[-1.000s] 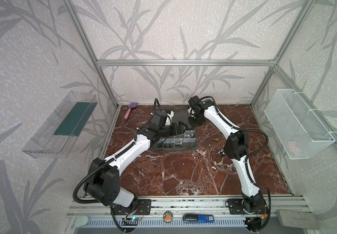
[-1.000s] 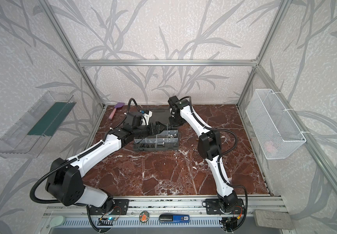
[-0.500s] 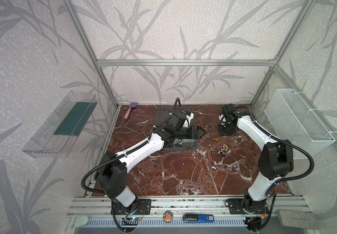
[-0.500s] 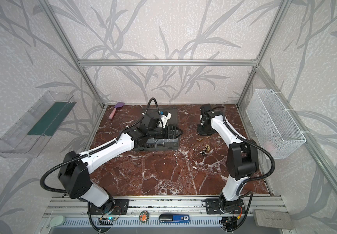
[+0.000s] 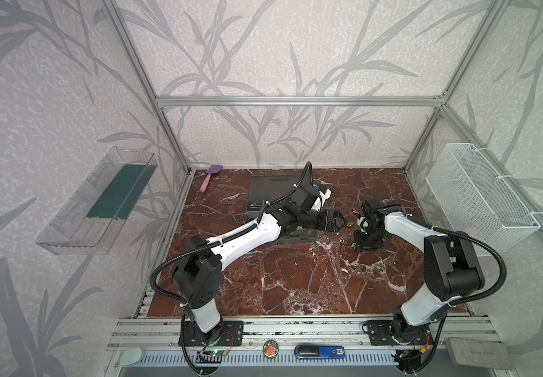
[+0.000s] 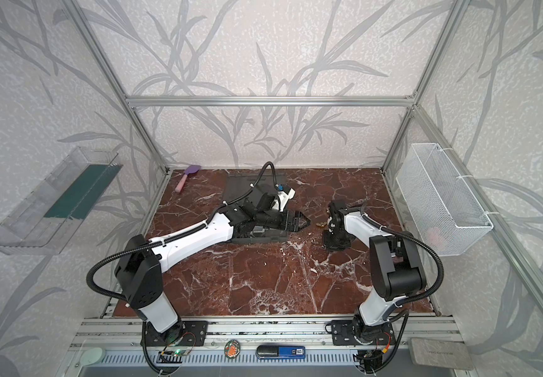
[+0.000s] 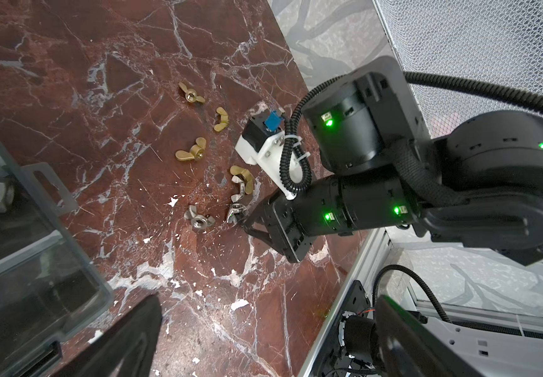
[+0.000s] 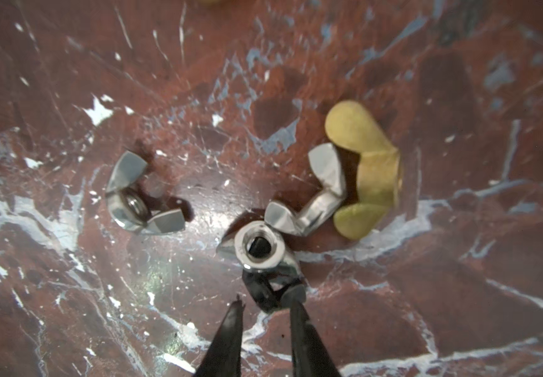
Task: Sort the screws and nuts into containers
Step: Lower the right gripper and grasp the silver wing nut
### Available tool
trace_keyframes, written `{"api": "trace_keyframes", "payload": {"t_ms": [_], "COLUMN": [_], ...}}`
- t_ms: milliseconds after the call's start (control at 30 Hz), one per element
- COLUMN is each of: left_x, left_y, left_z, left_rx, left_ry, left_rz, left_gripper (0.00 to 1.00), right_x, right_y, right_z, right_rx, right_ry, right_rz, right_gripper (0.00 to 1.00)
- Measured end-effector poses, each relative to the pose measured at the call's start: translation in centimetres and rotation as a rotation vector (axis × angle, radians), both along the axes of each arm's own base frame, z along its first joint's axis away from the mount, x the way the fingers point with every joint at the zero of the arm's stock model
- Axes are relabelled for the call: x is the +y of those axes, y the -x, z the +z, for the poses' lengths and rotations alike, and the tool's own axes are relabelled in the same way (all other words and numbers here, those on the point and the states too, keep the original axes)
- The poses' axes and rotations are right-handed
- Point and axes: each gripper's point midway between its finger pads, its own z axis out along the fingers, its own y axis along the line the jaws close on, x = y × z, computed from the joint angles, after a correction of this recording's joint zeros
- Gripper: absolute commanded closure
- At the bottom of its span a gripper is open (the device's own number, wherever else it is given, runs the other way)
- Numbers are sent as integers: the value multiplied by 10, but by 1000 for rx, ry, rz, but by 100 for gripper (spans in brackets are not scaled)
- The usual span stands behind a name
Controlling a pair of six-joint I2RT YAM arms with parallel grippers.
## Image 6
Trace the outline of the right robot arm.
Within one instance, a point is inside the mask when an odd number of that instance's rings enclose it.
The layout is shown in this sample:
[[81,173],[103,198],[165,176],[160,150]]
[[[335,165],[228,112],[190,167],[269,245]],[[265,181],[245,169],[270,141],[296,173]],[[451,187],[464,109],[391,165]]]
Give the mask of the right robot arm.
[[343,200],[331,201],[328,214],[328,229],[323,231],[326,249],[345,251],[355,240],[369,249],[373,290],[354,316],[358,338],[390,322],[396,309],[428,298],[443,284],[439,254],[410,232],[383,226],[362,207],[348,207]]

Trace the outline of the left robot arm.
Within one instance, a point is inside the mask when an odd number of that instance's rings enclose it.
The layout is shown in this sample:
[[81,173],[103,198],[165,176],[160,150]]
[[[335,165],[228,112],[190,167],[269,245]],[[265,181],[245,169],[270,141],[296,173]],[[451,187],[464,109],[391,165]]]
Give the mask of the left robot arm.
[[[163,273],[193,254],[247,236],[257,227],[302,231],[311,220],[298,210],[287,209],[293,197],[294,190],[288,187],[252,187],[233,201],[221,204],[205,221],[151,240],[135,237],[136,247],[97,262],[87,272],[86,284],[100,295],[125,301],[157,333],[175,331],[180,328],[180,315],[164,293]],[[96,273],[114,261],[118,261],[115,274],[121,293],[95,282]]]

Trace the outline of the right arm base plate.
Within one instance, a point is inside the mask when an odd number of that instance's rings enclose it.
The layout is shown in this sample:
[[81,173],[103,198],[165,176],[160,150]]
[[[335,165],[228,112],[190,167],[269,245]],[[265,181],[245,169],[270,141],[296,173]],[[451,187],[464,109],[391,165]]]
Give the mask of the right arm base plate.
[[352,320],[332,320],[325,324],[325,331],[331,335],[334,346],[383,346],[396,343],[396,334],[392,323],[368,326],[356,318]]

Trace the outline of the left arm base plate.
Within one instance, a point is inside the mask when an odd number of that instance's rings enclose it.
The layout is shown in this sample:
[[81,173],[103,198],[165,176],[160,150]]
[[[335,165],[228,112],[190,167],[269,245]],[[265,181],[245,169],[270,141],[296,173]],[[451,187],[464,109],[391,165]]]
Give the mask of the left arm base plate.
[[209,322],[205,320],[180,320],[166,331],[158,332],[150,322],[143,326],[140,345],[146,347],[202,347]]

